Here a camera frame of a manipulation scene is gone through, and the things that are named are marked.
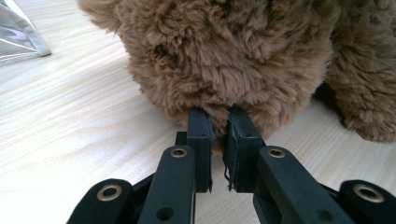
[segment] teddy bear leg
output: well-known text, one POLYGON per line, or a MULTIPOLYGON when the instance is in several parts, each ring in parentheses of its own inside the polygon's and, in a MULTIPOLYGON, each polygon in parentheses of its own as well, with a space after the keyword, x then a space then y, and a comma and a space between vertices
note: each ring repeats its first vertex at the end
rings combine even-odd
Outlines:
POLYGON ((370 141, 396 140, 396 3, 344 7, 326 82, 345 124, 370 141))

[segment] fluffy fur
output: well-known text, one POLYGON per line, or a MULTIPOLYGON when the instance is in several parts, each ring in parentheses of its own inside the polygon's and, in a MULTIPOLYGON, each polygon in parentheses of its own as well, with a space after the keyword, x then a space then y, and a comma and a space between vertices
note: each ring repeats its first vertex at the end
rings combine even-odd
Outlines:
POLYGON ((268 135, 326 78, 348 128, 395 140, 395 3, 340 2, 78 0, 120 36, 141 91, 183 124, 199 106, 222 134, 238 105, 268 135))

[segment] plastic bag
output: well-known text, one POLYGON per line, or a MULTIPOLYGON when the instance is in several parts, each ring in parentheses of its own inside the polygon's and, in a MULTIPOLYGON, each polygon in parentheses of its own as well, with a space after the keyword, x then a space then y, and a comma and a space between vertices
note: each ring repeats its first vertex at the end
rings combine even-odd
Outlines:
POLYGON ((12 0, 0 0, 0 66, 43 57, 50 48, 12 0))

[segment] wooden surface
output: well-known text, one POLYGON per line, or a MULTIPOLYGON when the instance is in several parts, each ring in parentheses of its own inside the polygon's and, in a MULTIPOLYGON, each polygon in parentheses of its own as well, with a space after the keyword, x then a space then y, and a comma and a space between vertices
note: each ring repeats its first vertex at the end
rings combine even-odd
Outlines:
MULTIPOLYGON (((0 67, 0 223, 65 223, 94 184, 153 173, 180 128, 139 93, 118 37, 74 1, 16 3, 52 55, 0 67)), ((396 194, 396 144, 362 140, 321 102, 266 143, 331 188, 363 179, 396 194)), ((252 196, 228 192, 223 171, 215 154, 214 190, 197 195, 196 223, 258 223, 252 196)))

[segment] light wood grain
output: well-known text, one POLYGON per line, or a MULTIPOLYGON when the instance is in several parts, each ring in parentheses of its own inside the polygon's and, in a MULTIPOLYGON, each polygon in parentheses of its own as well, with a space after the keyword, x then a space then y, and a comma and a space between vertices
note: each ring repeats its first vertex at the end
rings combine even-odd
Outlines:
MULTIPOLYGON (((65 223, 94 184, 153 173, 180 128, 140 94, 120 40, 74 1, 16 3, 52 55, 0 67, 0 223, 65 223)), ((321 102, 266 143, 292 151, 331 188, 363 179, 396 194, 396 144, 362 140, 321 102)), ((223 172, 215 154, 196 223, 258 223, 252 196, 228 192, 223 172)))

